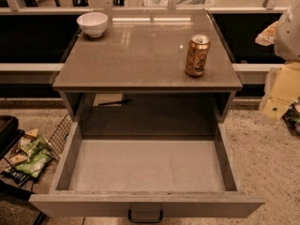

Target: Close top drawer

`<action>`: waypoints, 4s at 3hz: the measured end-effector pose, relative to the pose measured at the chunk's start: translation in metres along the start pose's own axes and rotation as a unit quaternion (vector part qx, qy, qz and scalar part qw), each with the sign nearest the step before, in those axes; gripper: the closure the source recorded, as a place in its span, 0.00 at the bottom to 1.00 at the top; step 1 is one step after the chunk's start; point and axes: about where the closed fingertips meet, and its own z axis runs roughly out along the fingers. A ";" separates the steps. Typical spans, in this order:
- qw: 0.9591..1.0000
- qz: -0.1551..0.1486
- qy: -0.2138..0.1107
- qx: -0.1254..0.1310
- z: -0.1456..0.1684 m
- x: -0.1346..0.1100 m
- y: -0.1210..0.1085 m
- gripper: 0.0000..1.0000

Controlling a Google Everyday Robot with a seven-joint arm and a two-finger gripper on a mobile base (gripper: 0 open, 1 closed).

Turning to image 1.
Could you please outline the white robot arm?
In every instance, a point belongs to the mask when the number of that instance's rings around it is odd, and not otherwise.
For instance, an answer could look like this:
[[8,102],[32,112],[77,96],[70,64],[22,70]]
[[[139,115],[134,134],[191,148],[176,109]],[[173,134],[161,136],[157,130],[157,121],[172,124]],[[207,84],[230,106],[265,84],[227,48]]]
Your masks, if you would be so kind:
[[285,63],[276,70],[270,92],[262,103],[262,114],[280,119],[300,97],[300,0],[283,12],[277,22],[267,26],[256,38],[259,45],[274,45],[275,55]]

